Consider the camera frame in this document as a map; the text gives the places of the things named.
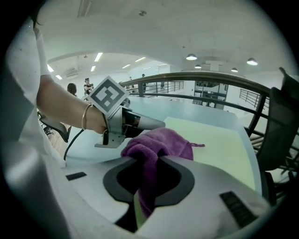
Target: man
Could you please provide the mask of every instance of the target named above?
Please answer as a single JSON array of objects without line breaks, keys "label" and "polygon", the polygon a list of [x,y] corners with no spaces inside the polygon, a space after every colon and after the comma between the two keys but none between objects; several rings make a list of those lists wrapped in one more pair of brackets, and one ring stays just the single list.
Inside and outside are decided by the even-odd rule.
[{"label": "man", "polygon": [[[130,80],[132,80],[132,77],[130,77]],[[134,85],[132,85],[132,88],[135,88],[135,86],[134,86]]]},{"label": "man", "polygon": [[85,93],[85,95],[87,94],[87,95],[89,95],[90,94],[90,92],[93,90],[93,84],[90,84],[89,83],[89,78],[86,78],[85,79],[85,85],[84,85],[84,93]]},{"label": "man", "polygon": [[146,84],[145,83],[142,84],[142,88],[143,88],[143,93],[145,93],[145,90],[146,90]]}]

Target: microfiber cloth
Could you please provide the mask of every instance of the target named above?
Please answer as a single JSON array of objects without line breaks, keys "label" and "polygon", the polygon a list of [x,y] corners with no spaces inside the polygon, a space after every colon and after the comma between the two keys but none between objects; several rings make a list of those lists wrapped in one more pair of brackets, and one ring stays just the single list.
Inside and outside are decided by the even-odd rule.
[{"label": "microfiber cloth", "polygon": [[190,143],[174,130],[157,128],[131,139],[121,152],[122,157],[130,156],[144,160],[143,183],[138,190],[138,195],[141,209],[146,217],[149,217],[154,210],[158,158],[172,155],[193,160],[192,146],[204,147],[205,145]]}]

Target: bracelet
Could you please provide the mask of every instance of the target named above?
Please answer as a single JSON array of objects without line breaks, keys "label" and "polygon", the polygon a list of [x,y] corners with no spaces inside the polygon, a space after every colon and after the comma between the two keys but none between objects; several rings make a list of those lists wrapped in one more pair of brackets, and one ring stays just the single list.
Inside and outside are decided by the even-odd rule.
[{"label": "bracelet", "polygon": [[89,104],[86,109],[84,110],[83,116],[82,116],[82,123],[81,123],[81,127],[83,130],[86,130],[85,126],[86,126],[86,112],[88,110],[89,107],[91,107],[92,104]]}]

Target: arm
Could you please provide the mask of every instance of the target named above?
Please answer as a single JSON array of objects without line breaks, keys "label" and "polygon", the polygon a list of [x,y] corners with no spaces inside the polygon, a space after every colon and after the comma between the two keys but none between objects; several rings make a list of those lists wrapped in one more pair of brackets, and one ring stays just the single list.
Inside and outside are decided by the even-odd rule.
[{"label": "arm", "polygon": [[[41,76],[36,97],[38,109],[48,117],[81,128],[82,116],[88,102],[69,94],[50,75]],[[86,128],[102,134],[106,124],[101,111],[90,107],[86,113]]]},{"label": "arm", "polygon": [[92,90],[93,88],[92,88],[92,87],[84,86],[84,89],[85,89],[86,91],[89,91],[89,90]]}]

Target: metal railing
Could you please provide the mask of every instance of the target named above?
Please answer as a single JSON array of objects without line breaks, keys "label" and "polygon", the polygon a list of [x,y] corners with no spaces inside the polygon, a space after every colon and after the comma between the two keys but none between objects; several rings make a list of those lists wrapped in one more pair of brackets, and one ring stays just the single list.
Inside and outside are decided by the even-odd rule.
[{"label": "metal railing", "polygon": [[[126,90],[129,91],[130,95],[136,93],[139,94],[139,88],[135,87],[134,84],[126,85]],[[180,91],[184,88],[183,81],[166,81],[166,82],[150,82],[142,84],[142,92],[145,93],[161,93],[168,94],[169,92]]]},{"label": "metal railing", "polygon": [[[245,102],[253,105],[256,108],[258,100],[260,98],[260,94],[241,89],[239,98],[245,100]],[[266,97],[263,109],[266,110],[268,108],[269,108],[269,97]]]},{"label": "metal railing", "polygon": [[[188,96],[188,95],[179,95],[179,94],[169,94],[169,93],[146,93],[143,90],[143,85],[146,83],[162,83],[162,82],[180,82],[180,81],[205,81],[205,82],[213,82],[213,83],[220,83],[220,84],[228,84],[237,86],[252,92],[255,92],[256,94],[259,94],[256,108],[255,110],[249,109],[246,107],[243,107],[241,105],[237,105],[234,103],[218,100],[215,98],[205,98],[205,97],[196,97],[196,96]],[[174,98],[186,98],[186,99],[193,99],[193,100],[201,100],[206,102],[212,102],[215,104],[220,105],[226,105],[233,108],[237,108],[239,110],[243,110],[249,113],[254,114],[251,123],[249,127],[245,127],[245,130],[247,131],[248,136],[251,136],[252,134],[256,134],[259,136],[264,136],[263,133],[258,132],[255,130],[255,127],[258,123],[258,120],[260,117],[268,118],[267,115],[263,114],[263,107],[265,105],[266,99],[269,97],[270,89],[264,85],[261,85],[259,83],[249,81],[247,79],[244,79],[242,77],[224,74],[224,73],[217,73],[217,72],[206,72],[206,71],[200,71],[200,72],[178,72],[178,73],[168,73],[168,74],[161,74],[161,75],[155,75],[150,77],[143,77],[135,80],[130,80],[126,82],[122,82],[122,86],[128,86],[128,85],[138,85],[138,92],[130,93],[130,95],[138,95],[139,97],[145,97],[145,96],[167,96],[167,97],[174,97]]]}]

